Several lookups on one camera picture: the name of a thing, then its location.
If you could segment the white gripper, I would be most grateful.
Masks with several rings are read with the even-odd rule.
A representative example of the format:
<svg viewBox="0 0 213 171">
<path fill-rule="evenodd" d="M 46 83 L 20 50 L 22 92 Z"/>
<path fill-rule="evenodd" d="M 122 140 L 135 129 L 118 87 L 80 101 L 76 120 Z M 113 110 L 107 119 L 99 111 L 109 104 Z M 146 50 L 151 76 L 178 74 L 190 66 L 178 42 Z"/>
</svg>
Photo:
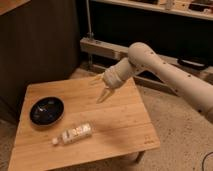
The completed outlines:
<svg viewBox="0 0 213 171">
<path fill-rule="evenodd" d="M 114 89 L 120 88 L 128 79 L 128 74 L 122 67 L 111 66 L 105 70 L 104 75 L 99 74 L 94 77 L 92 81 L 89 82 L 90 85 L 99 84 L 102 81 L 106 84 L 99 98 L 98 103 L 104 102 L 109 98 L 114 92 Z"/>
</svg>

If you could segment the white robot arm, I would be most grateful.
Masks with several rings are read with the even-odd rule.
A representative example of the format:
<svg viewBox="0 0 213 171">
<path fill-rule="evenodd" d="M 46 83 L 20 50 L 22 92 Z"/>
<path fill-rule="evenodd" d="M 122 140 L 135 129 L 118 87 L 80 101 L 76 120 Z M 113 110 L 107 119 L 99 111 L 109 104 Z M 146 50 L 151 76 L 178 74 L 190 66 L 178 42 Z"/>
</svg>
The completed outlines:
<svg viewBox="0 0 213 171">
<path fill-rule="evenodd" d="M 148 70 L 182 97 L 206 120 L 213 124 L 213 85 L 187 73 L 160 58 L 147 44 L 136 42 L 128 48 L 128 56 L 98 74 L 92 84 L 103 82 L 97 103 L 113 95 L 116 89 L 134 75 Z"/>
</svg>

